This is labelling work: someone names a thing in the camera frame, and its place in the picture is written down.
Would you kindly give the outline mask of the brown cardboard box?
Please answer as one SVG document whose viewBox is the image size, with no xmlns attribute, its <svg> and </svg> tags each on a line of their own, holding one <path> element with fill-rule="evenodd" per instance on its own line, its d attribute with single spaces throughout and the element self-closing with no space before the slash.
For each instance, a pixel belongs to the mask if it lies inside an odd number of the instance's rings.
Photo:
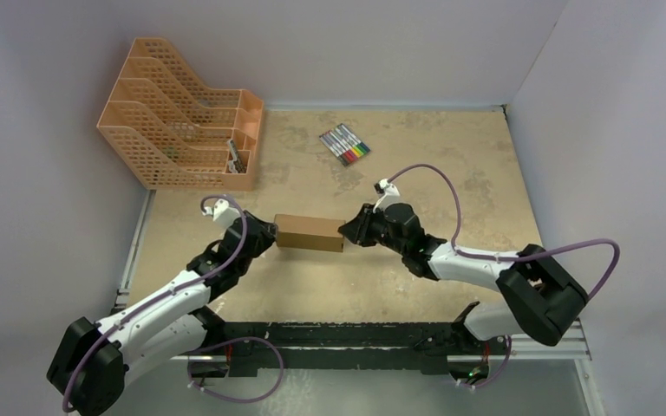
<svg viewBox="0 0 666 416">
<path fill-rule="evenodd" d="M 343 220 L 277 214 L 274 224 L 279 248 L 343 252 L 344 237 L 338 231 Z"/>
</svg>

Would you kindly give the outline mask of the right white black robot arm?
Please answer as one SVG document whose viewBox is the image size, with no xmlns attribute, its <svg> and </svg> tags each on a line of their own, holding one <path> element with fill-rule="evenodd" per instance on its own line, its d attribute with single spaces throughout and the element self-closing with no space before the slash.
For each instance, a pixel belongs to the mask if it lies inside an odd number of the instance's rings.
<svg viewBox="0 0 666 416">
<path fill-rule="evenodd" d="M 528 244 L 521 251 L 478 251 L 467 257 L 448 240 L 426 233 L 409 204 L 385 209 L 365 204 L 338 231 L 355 245 L 396 252 L 415 276 L 500 293 L 501 301 L 476 303 L 457 318 L 452 340 L 465 353 L 497 335 L 524 334 L 555 346 L 589 301 L 586 290 L 542 247 Z"/>
</svg>

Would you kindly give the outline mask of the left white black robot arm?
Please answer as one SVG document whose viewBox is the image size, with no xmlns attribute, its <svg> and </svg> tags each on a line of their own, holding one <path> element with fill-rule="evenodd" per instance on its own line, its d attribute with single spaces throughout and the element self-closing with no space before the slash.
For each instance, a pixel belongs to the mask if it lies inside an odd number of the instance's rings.
<svg viewBox="0 0 666 416">
<path fill-rule="evenodd" d="M 47 379 L 62 394 L 62 410 L 101 415 L 125 387 L 176 355 L 229 354 L 253 335 L 227 335 L 208 307 L 238 284 L 251 262 L 276 241 L 277 227 L 248 211 L 209 210 L 225 233 L 160 289 L 98 321 L 82 317 L 66 329 Z"/>
</svg>

